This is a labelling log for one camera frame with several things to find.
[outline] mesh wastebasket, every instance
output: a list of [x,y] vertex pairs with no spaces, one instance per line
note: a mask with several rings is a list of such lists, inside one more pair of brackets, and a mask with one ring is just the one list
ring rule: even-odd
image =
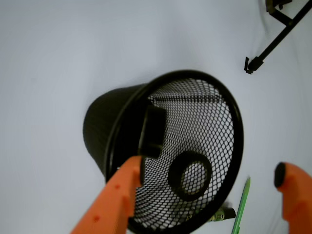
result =
[[228,89],[198,71],[177,71],[148,84],[112,90],[89,107],[86,147],[106,181],[138,153],[146,107],[166,110],[163,148],[145,161],[136,191],[135,233],[190,233],[222,205],[243,153],[243,125]]

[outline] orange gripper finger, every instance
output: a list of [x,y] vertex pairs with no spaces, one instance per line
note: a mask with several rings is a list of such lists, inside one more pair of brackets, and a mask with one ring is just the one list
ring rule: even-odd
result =
[[141,156],[129,158],[108,181],[72,234],[125,234],[141,186]]
[[283,219],[289,223],[289,233],[312,233],[312,178],[293,164],[280,163],[274,183],[283,193]]

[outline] green pencil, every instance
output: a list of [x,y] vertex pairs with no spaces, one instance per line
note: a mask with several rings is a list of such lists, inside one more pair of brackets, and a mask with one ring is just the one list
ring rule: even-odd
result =
[[240,221],[241,221],[242,216],[243,216],[243,212],[244,212],[249,188],[250,188],[250,177],[248,177],[246,184],[245,184],[245,187],[244,187],[243,195],[242,195],[242,198],[240,200],[239,207],[238,207],[237,216],[235,219],[232,234],[238,234],[239,233],[239,225],[240,225]]

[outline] white backdrop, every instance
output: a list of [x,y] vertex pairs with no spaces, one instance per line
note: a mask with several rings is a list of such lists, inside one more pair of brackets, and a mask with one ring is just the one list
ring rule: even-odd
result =
[[[227,201],[237,211],[251,188],[240,234],[287,233],[278,162],[312,174],[312,12],[252,76],[283,29],[264,0],[1,0],[0,233],[66,234],[104,186],[82,123],[90,103],[116,87],[177,69],[222,81],[245,130],[241,169]],[[307,0],[283,12],[293,17]],[[196,234],[232,231],[234,220]]]

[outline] metal mesh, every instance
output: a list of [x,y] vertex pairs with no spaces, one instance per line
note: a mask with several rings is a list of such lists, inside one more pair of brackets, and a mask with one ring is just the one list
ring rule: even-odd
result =
[[[145,182],[136,191],[132,222],[161,231],[196,218],[214,199],[232,159],[234,130],[229,107],[206,81],[173,81],[152,93],[149,100],[167,110],[166,131],[159,159],[146,159]],[[206,156],[212,167],[208,189],[190,202],[179,198],[168,184],[171,163],[185,151]],[[200,162],[190,165],[182,177],[185,192],[196,193],[206,174]]]

